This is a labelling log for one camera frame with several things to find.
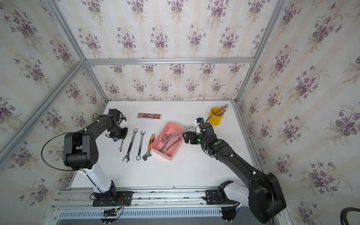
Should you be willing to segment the long silver combination wrench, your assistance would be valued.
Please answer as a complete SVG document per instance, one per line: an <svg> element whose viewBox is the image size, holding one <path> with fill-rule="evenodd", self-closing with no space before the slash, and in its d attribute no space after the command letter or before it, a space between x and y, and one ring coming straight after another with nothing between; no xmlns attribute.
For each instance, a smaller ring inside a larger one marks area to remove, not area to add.
<svg viewBox="0 0 360 225"><path fill-rule="evenodd" d="M125 162L125 163L129 162L129 155L130 155L130 152L131 152L131 149L132 149L134 139L136 137L137 132L138 132L138 128L134 128L133 135L131 137L131 141L130 141L127 153L126 153L125 157L123 158L123 162Z"/></svg>

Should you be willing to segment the large silver adjustable wrench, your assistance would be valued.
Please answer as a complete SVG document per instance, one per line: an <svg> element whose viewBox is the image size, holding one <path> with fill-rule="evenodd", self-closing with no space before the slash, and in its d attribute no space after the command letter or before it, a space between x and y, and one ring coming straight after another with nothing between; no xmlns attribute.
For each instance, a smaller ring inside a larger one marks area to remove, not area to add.
<svg viewBox="0 0 360 225"><path fill-rule="evenodd" d="M181 131L178 131L178 132L174 133L174 134L165 135L165 136L161 139L161 142L162 142L162 143L167 143L167 142L168 142L170 139L172 139L173 137L178 136L178 135L181 135L181 134L184 134L184 133L190 131L192 128L193 128L193 126L189 126L189 127L184 128L184 129L181 130Z"/></svg>

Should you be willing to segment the pink plastic storage box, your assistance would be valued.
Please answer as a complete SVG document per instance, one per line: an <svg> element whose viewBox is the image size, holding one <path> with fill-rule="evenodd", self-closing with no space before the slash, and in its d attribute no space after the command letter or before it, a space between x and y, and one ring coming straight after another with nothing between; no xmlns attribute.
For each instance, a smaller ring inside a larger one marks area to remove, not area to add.
<svg viewBox="0 0 360 225"><path fill-rule="evenodd" d="M154 142L151 145L153 153L156 153L159 156L162 156L163 158L171 161L174 158L180 146L182 145L182 143L184 142L183 137L182 135L177 135L174 138L171 138L164 147L164 149L163 146L165 144L161 140L165 138L167 135L175 134L179 131L182 131L183 129L184 127L180 125L177 125L172 122L168 122L161 130L161 132L156 136Z"/></svg>

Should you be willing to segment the orange handled adjustable wrench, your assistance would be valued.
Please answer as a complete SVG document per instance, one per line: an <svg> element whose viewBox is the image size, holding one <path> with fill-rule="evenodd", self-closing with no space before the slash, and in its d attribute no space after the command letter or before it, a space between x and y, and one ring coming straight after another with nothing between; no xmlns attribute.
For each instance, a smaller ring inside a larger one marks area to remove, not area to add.
<svg viewBox="0 0 360 225"><path fill-rule="evenodd" d="M156 137L155 134L152 134L152 135L151 135L151 138L150 138L150 141L149 141L149 144L148 144L148 148L147 148L147 152L146 152L146 153L143 155L143 157L142 157L142 159L143 159L144 161L147 161L147 159L152 156L152 155L151 155L152 143L154 142L155 137Z"/></svg>

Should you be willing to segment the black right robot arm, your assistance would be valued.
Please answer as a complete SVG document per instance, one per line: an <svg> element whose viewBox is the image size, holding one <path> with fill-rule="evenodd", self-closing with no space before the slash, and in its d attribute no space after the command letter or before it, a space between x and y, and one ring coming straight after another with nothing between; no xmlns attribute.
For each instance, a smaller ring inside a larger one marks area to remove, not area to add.
<svg viewBox="0 0 360 225"><path fill-rule="evenodd" d="M210 123L200 123L198 127L199 132L187 131L182 135L185 143L200 145L209 157L225 164L244 184L227 180L217 189L206 190L207 204L223 204L221 211L225 221L233 220L237 208L245 206L260 223L274 224L275 216L287 207L277 177L265 174L240 157L226 141L217 138Z"/></svg>

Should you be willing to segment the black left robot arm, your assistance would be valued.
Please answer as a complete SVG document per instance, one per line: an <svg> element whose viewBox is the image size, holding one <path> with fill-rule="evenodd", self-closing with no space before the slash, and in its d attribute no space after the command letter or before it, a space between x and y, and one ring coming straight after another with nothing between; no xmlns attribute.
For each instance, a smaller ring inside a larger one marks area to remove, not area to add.
<svg viewBox="0 0 360 225"><path fill-rule="evenodd" d="M99 115L90 125L67 133L64 137L63 162L73 171L80 171L89 181L96 194L113 194L114 183L98 163L99 150L96 139L105 131L112 140L126 138L128 128L121 126L126 119L117 109L109 109L107 114Z"/></svg>

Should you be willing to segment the small double open wrench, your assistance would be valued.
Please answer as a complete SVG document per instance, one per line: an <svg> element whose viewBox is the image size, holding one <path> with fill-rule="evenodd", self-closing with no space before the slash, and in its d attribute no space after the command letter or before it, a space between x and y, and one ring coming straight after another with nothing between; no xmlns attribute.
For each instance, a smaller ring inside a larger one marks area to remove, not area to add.
<svg viewBox="0 0 360 225"><path fill-rule="evenodd" d="M171 145L168 146L168 151L170 148L172 148L174 145L176 145L178 142L180 142L182 140L181 137L179 137L175 142L173 142Z"/></svg>

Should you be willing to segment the silver open end wrench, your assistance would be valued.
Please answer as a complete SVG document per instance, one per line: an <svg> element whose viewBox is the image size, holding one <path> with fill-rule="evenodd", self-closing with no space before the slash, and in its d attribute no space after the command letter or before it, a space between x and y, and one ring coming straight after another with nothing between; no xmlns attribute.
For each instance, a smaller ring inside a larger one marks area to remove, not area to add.
<svg viewBox="0 0 360 225"><path fill-rule="evenodd" d="M160 151L161 153L167 152L167 151L168 151L167 145L168 145L168 142L165 142L164 145L163 145L163 147L162 147L159 151Z"/></svg>

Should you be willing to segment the yellow pencil cup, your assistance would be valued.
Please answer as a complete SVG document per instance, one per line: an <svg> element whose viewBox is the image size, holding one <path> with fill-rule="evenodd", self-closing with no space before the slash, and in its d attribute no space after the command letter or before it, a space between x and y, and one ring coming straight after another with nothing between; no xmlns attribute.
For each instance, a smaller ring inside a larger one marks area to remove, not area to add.
<svg viewBox="0 0 360 225"><path fill-rule="evenodd" d="M215 113L217 113L217 111L220 108L218 107L214 107L211 109L210 113L209 113L209 120L208 122L212 125L212 126L218 126L222 120L222 118L224 117L223 115L217 116Z"/></svg>

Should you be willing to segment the red rectangular carton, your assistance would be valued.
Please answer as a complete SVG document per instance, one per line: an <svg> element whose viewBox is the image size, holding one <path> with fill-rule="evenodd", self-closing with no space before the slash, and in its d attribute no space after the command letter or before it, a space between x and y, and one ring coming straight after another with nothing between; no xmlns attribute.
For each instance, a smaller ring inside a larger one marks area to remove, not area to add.
<svg viewBox="0 0 360 225"><path fill-rule="evenodd" d="M162 114L155 113L139 113L137 116L138 119L151 119L151 120L161 120Z"/></svg>

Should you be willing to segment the coloured pencils bundle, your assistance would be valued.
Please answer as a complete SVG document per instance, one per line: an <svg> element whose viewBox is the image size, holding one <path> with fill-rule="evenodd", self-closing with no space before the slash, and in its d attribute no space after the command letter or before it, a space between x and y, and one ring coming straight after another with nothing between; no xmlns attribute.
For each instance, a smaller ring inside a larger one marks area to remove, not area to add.
<svg viewBox="0 0 360 225"><path fill-rule="evenodd" d="M223 106L221 106L219 109L217 109L213 115L214 116L221 116L223 115L226 111L228 110L228 104L225 104Z"/></svg>

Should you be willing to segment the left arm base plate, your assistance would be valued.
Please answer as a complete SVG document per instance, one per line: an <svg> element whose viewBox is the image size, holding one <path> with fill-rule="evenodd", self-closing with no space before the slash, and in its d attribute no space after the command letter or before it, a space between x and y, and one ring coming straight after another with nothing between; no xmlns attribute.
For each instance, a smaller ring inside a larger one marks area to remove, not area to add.
<svg viewBox="0 0 360 225"><path fill-rule="evenodd" d="M116 196L109 193L94 193L93 207L115 207L130 206L132 200L132 191L118 191Z"/></svg>

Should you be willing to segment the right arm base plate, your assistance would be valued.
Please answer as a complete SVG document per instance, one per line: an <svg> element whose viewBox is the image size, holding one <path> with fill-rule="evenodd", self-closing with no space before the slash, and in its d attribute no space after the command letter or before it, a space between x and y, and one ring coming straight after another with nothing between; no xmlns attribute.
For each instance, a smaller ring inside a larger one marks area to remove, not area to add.
<svg viewBox="0 0 360 225"><path fill-rule="evenodd" d="M205 197L203 198L207 205L238 205L237 201L230 200L226 197L225 193L218 189L205 190Z"/></svg>

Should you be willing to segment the aluminium mounting rail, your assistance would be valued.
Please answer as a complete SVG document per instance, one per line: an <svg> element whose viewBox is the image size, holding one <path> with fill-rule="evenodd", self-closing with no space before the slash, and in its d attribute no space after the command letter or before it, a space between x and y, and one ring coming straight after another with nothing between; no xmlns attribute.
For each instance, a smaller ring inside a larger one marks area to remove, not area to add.
<svg viewBox="0 0 360 225"><path fill-rule="evenodd" d="M218 197L206 193L213 187L189 188L120 188L119 191L132 192L129 197L122 197L118 202L124 202L126 209L142 208L182 208L182 207L228 207L236 202L223 202ZM51 203L51 209L90 209L94 196L91 188L72 188L59 191Z"/></svg>

